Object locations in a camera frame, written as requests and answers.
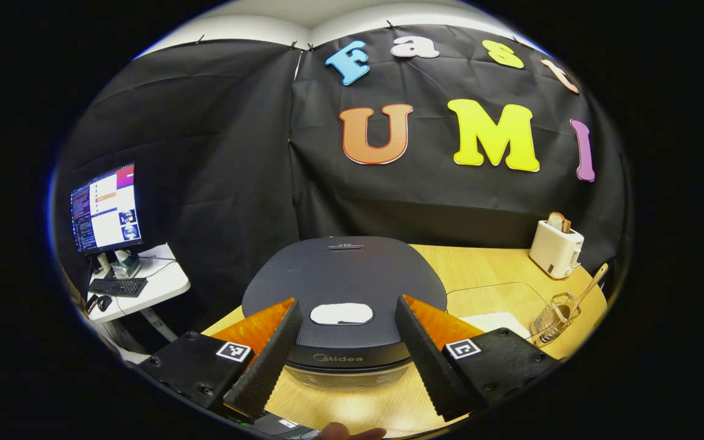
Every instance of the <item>computer monitor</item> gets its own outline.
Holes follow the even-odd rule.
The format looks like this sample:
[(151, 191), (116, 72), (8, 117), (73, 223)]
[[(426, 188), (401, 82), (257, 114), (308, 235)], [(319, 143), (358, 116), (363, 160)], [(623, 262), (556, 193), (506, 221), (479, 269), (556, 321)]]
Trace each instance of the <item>computer monitor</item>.
[(84, 255), (141, 244), (134, 164), (103, 173), (71, 192), (70, 217), (75, 244)]

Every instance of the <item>black fabric backdrop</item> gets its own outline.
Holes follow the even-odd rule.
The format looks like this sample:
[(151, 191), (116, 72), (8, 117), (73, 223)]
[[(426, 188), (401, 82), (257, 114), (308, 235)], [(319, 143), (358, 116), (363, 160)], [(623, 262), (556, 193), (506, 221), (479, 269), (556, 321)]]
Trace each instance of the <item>black fabric backdrop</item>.
[[(432, 39), (441, 55), (396, 58), (393, 39), (408, 35)], [(367, 44), (371, 70), (343, 86), (325, 59), (356, 39)], [(484, 39), (508, 45), (526, 66), (497, 64)], [(539, 63), (544, 54), (466, 28), (379, 29), (299, 54), (268, 42), (180, 45), (135, 59), (100, 92), (67, 140), (56, 175), (56, 248), (76, 286), (87, 284), (89, 261), (73, 242), (70, 190), (132, 161), (142, 248), (170, 243), (216, 318), (240, 304), (272, 254), (313, 237), (528, 248), (536, 222), (559, 211), (585, 236), (581, 262), (589, 272), (628, 250), (631, 187), (622, 145), (561, 62), (581, 94)], [(495, 122), (507, 104), (529, 108), (539, 172), (512, 170), (503, 160), (494, 167), (482, 148), (479, 167), (455, 164), (458, 118), (447, 102), (456, 98), (479, 102)], [(374, 109), (368, 141), (384, 145), (389, 121), (381, 109), (395, 103), (414, 108), (405, 154), (386, 165), (350, 161), (340, 112)], [(570, 118), (590, 128), (593, 183), (576, 177)]]

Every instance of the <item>computer mouse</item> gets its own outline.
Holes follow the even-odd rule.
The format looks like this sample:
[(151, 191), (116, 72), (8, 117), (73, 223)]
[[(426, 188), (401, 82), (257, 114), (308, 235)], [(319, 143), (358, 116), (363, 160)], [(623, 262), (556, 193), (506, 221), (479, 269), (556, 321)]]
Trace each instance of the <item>computer mouse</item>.
[(100, 312), (105, 312), (107, 310), (107, 307), (110, 306), (110, 303), (112, 303), (112, 298), (105, 295), (97, 300), (97, 307), (100, 308)]

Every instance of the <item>letter f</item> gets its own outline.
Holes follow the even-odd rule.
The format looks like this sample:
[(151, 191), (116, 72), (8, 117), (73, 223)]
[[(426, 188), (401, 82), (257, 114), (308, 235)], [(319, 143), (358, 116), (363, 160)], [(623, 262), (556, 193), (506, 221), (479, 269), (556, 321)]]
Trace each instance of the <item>letter f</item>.
[(363, 47), (365, 47), (364, 42), (355, 40), (324, 61), (325, 66), (332, 64), (343, 75), (344, 78), (341, 83), (344, 86), (349, 86), (349, 84), (354, 83), (355, 80), (371, 70), (369, 66), (358, 64), (358, 61), (364, 62), (369, 59), (369, 56), (360, 50)]

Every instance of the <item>finger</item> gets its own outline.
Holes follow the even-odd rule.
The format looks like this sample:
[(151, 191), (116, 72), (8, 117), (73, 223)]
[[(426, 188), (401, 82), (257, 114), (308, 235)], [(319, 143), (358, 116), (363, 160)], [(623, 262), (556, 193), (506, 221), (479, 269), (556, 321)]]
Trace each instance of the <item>finger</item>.
[(315, 437), (315, 440), (349, 440), (349, 437), (350, 431), (346, 426), (338, 422), (330, 422)]
[(355, 434), (349, 437), (349, 440), (382, 440), (385, 437), (387, 431), (382, 428), (369, 429), (368, 431), (360, 432), (360, 434)]

